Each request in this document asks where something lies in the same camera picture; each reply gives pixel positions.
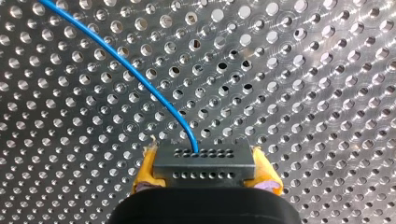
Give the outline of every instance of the black plastic part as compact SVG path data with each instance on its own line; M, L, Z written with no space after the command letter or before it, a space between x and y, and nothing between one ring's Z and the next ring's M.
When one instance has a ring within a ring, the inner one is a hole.
M187 144L162 141L155 156L153 175L164 179L166 187L243 187L254 178L255 164L248 141L238 144L200 146L192 153Z
M272 192L248 188L143 190L114 210L109 224L300 224L297 211Z

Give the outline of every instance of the wire insulation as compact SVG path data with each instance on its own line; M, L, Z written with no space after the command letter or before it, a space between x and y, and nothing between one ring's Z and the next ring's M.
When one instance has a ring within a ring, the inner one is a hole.
M47 8L51 9L56 14L64 18L65 20L75 25L80 31L88 35L92 40L94 40L109 54L111 54L117 61L119 61L123 66L125 66L132 74L134 74L137 80L139 80L146 87L146 89L148 89L148 91L150 91L158 99L158 101L160 101L161 104L163 104L168 109L168 111L175 117L175 119L181 124L181 126L184 128L185 132L187 133L187 136L190 139L192 150L195 153L199 152L197 140L194 136L194 133L192 132L192 129L189 126L189 123L186 120L184 120L183 117L181 117L181 115L171 105L171 103L169 103L169 101L167 101L166 98L159 91L157 91L157 89L155 89L155 87L152 86L151 83L145 77L143 77L143 75L140 74L140 72L136 68L134 68L122 56L120 56L110 45L108 45L105 42L105 40L102 37L91 31L90 28L85 26L82 22L73 18L72 15L68 14L61 8L58 8L50 0L38 0L38 2L40 2L41 4L43 4L44 6L46 6Z

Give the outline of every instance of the metal hole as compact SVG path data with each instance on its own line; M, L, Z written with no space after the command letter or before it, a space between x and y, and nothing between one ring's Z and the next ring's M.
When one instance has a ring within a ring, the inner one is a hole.
M172 18L168 15L163 15L160 17L160 25L163 28L169 28L172 26Z

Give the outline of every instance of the perforated metal sheet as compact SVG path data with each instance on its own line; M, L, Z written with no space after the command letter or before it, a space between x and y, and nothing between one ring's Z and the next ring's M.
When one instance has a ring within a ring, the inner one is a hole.
M396 6L57 1L185 114L261 145L303 223L395 223ZM0 222L104 223L149 136L188 141L130 74L32 0L0 0Z

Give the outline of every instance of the blue wire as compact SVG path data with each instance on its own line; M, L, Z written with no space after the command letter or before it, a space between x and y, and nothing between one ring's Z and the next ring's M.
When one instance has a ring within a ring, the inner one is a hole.
M187 136L190 139L192 149L195 153L199 152L198 148L198 143L197 140L194 136L194 133L192 132L192 129L190 128L189 124L187 123L186 120L181 117L181 115L178 113L178 111L166 100L163 95L155 89L151 85L151 83L140 74L139 71L137 71L136 68L134 68L128 61L126 61L123 57L121 57L111 46L109 46L102 37L97 35L96 33L92 32L90 28L85 26L83 23L80 21L76 20L68 14L67 12L63 11L61 8L58 8L54 3L52 3L50 0L38 0L41 4L44 6L48 7L52 11L54 11L56 14L59 16L63 17L65 20L69 21L73 25L75 25L79 30L84 32L86 35L88 35L91 39L93 39L96 43L98 43L102 48L104 48L108 53L110 53L117 61L119 61L122 65L124 65L134 76L139 80L145 87L148 89L160 102L163 104L168 111L177 119L177 121L181 124L181 126L184 128L184 130L187 133Z

